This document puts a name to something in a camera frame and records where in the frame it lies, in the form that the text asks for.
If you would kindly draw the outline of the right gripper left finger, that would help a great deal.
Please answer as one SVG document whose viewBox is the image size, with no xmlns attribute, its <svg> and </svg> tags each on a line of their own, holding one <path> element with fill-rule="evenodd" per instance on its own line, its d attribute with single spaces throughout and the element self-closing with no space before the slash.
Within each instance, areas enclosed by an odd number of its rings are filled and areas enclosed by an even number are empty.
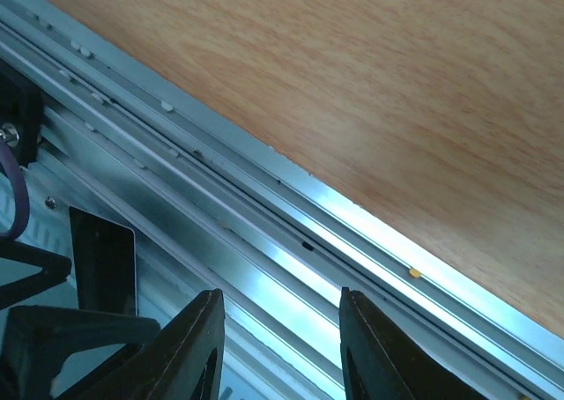
<svg viewBox="0 0 564 400">
<path fill-rule="evenodd" d="M 111 373 L 94 371 L 62 399 L 218 399 L 225 346 L 224 296 L 200 292 L 143 351 Z"/>
</svg>

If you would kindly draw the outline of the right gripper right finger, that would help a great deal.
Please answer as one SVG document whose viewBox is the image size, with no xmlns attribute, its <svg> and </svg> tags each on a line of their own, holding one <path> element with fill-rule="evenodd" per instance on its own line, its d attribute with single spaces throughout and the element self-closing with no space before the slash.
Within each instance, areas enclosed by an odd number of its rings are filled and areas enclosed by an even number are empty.
<svg viewBox="0 0 564 400">
<path fill-rule="evenodd" d="M 340 348 L 348 399 L 482 399 L 409 338 L 364 293 L 344 287 Z"/>
</svg>

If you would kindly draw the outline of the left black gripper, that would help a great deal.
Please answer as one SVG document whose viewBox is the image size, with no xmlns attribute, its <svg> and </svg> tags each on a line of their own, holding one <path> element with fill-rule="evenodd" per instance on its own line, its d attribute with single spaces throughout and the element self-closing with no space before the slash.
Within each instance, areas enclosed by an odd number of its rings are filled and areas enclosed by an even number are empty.
<svg viewBox="0 0 564 400">
<path fill-rule="evenodd" d="M 71 272 L 71 259 L 5 238 L 1 239 L 1 257 L 41 269 L 1 287 L 1 308 L 8 310 L 1 349 L 2 399 L 50 399 L 51 383 L 71 355 L 123 344 L 100 370 L 70 390 L 77 394 L 118 368 L 160 331 L 158 322 L 151 318 L 20 306 L 22 300 L 65 282 Z"/>
</svg>

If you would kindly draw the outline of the black VIP card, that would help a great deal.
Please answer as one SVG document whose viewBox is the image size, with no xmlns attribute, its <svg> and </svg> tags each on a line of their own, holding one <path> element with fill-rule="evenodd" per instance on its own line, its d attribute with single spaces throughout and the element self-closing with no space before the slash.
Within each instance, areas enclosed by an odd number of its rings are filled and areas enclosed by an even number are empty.
<svg viewBox="0 0 564 400">
<path fill-rule="evenodd" d="M 78 307 L 137 315 L 133 230 L 76 207 L 69 218 Z"/>
</svg>

